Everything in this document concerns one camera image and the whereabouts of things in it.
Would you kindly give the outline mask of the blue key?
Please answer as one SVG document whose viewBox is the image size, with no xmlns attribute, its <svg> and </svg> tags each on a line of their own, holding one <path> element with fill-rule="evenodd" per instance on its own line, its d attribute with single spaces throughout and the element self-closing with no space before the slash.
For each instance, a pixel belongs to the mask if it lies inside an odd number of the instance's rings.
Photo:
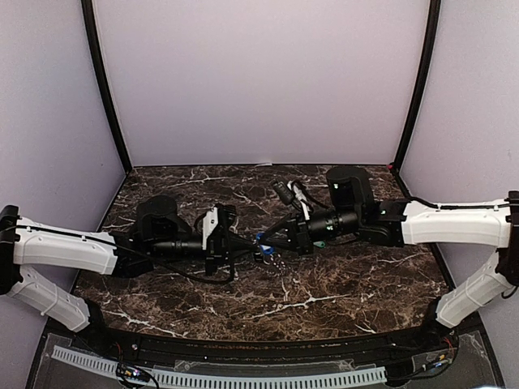
<svg viewBox="0 0 519 389">
<path fill-rule="evenodd" d="M 260 239 L 261 237 L 263 236 L 264 234 L 262 232 L 260 233 L 257 233 L 256 236 L 255 236 L 255 239 L 258 243 L 258 246 L 259 246 L 259 251 L 260 253 L 263 255 L 263 256 L 269 256 L 269 255 L 272 255 L 276 252 L 275 248 L 272 247 L 272 246 L 266 246 L 266 245 L 263 245 L 260 243 Z"/>
</svg>

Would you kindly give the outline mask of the black disc with keyrings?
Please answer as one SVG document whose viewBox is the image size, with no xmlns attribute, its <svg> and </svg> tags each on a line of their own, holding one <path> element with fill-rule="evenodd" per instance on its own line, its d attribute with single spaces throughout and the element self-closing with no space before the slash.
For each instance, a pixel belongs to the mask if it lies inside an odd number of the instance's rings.
<svg viewBox="0 0 519 389">
<path fill-rule="evenodd" d="M 279 254 L 263 254 L 257 252 L 253 254 L 254 267 L 264 276 L 283 277 L 292 272 L 290 266 Z"/>
</svg>

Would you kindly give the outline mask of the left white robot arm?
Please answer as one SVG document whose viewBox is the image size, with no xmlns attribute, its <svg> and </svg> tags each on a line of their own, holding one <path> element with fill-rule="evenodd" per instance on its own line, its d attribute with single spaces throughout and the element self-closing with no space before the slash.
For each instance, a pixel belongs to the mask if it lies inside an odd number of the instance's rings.
<svg viewBox="0 0 519 389">
<path fill-rule="evenodd" d="M 82 338 L 97 353 L 114 347 L 114 334 L 102 326 L 97 304 L 74 297 L 36 271 L 35 265 L 69 267 L 122 279 L 141 276 L 155 266 L 197 259 L 205 281 L 219 267 L 234 268 L 235 259 L 260 254 L 256 243 L 231 232 L 236 209 L 217 204 L 199 217 L 200 230 L 178 214 L 174 198 L 157 195 L 140 203 L 130 230 L 81 232 L 37 223 L 18 207 L 1 210 L 1 293 L 18 299 Z"/>
</svg>

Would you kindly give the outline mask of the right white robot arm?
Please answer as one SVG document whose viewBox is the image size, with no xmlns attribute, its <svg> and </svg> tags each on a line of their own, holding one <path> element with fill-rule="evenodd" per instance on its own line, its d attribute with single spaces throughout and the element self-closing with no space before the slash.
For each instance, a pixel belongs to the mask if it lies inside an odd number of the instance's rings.
<svg viewBox="0 0 519 389">
<path fill-rule="evenodd" d="M 430 203 L 418 197 L 377 201 L 365 169 L 336 166 L 326 173 L 331 207 L 312 211 L 297 183 L 274 182 L 280 200 L 297 212 L 279 220 L 258 239 L 262 246 L 310 254 L 316 242 L 353 234 L 377 246 L 463 243 L 494 247 L 490 258 L 453 291 L 434 300 L 414 334 L 414 345 L 430 352 L 445 332 L 495 297 L 518 289 L 518 193 L 483 203 Z"/>
</svg>

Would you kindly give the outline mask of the black front rail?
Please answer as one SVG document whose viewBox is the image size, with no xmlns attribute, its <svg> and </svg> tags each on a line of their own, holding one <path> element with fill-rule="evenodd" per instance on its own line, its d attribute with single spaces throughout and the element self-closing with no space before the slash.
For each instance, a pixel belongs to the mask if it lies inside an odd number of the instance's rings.
<svg viewBox="0 0 519 389">
<path fill-rule="evenodd" d="M 216 341 L 151 336 L 108 329 L 100 340 L 92 340 L 95 350 L 131 361 L 303 361 L 335 357 L 407 357 L 426 349 L 415 343 L 415 328 L 371 336 L 310 341 Z"/>
</svg>

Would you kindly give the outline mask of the right black frame post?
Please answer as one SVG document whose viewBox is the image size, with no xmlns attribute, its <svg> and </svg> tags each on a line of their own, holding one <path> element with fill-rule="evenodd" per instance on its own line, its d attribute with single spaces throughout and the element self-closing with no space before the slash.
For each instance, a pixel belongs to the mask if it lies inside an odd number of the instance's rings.
<svg viewBox="0 0 519 389">
<path fill-rule="evenodd" d="M 402 129 L 401 138 L 397 147 L 397 152 L 394 156 L 394 161 L 391 163 L 392 171 L 395 174 L 399 174 L 401 168 L 403 167 L 407 152 L 409 151 L 410 142 L 413 137 L 414 128 L 418 120 L 418 114 L 427 86 L 427 79 L 435 48 L 435 39 L 440 21 L 441 4 L 442 2 L 440 0 L 429 1 L 427 23 L 424 32 L 422 50 L 418 63 L 414 88 L 410 99 L 408 113 L 406 115 L 405 123 Z"/>
</svg>

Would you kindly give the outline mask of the black frame post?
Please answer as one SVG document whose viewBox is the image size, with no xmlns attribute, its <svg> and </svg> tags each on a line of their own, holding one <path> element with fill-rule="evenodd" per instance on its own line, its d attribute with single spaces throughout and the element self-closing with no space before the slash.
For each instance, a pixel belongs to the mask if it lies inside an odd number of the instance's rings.
<svg viewBox="0 0 519 389">
<path fill-rule="evenodd" d="M 105 117 L 109 125 L 110 134 L 116 147 L 118 159 L 121 162 L 123 171 L 126 175 L 128 175 L 132 171 L 133 166 L 123 138 L 114 100 L 110 90 L 108 75 L 105 69 L 104 58 L 101 52 L 101 40 L 97 29 L 97 21 L 94 11 L 94 1 L 81 0 L 80 4 L 84 20 L 84 29 L 88 41 L 88 48 L 97 81 L 98 91 L 101 97 L 101 103 L 105 111 Z"/>
<path fill-rule="evenodd" d="M 407 152 L 409 151 L 410 142 L 413 137 L 414 128 L 418 120 L 418 114 L 427 86 L 427 79 L 435 48 L 435 39 L 440 21 L 441 4 L 442 2 L 440 0 L 429 1 L 427 23 L 424 32 L 422 50 L 418 63 L 414 88 L 410 99 L 408 113 L 406 115 L 405 123 L 402 129 L 401 138 L 397 147 L 397 152 L 394 156 L 394 161 L 391 163 L 392 171 L 395 174 L 399 174 L 401 168 L 403 167 Z"/>
</svg>

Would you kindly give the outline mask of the left black frame post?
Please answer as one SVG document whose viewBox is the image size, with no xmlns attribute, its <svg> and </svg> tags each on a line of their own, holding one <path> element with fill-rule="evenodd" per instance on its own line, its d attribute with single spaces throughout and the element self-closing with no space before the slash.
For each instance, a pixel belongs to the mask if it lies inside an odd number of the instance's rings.
<svg viewBox="0 0 519 389">
<path fill-rule="evenodd" d="M 105 111 L 105 117 L 109 125 L 110 134 L 116 147 L 118 159 L 121 162 L 123 171 L 126 175 L 128 175 L 132 171 L 133 166 L 123 138 L 114 100 L 110 90 L 108 75 L 105 69 L 104 58 L 101 52 L 101 40 L 97 29 L 97 21 L 94 11 L 94 1 L 81 0 L 80 4 L 84 20 L 84 29 L 88 41 L 88 48 L 97 81 L 98 91 L 101 97 L 101 103 Z"/>
</svg>

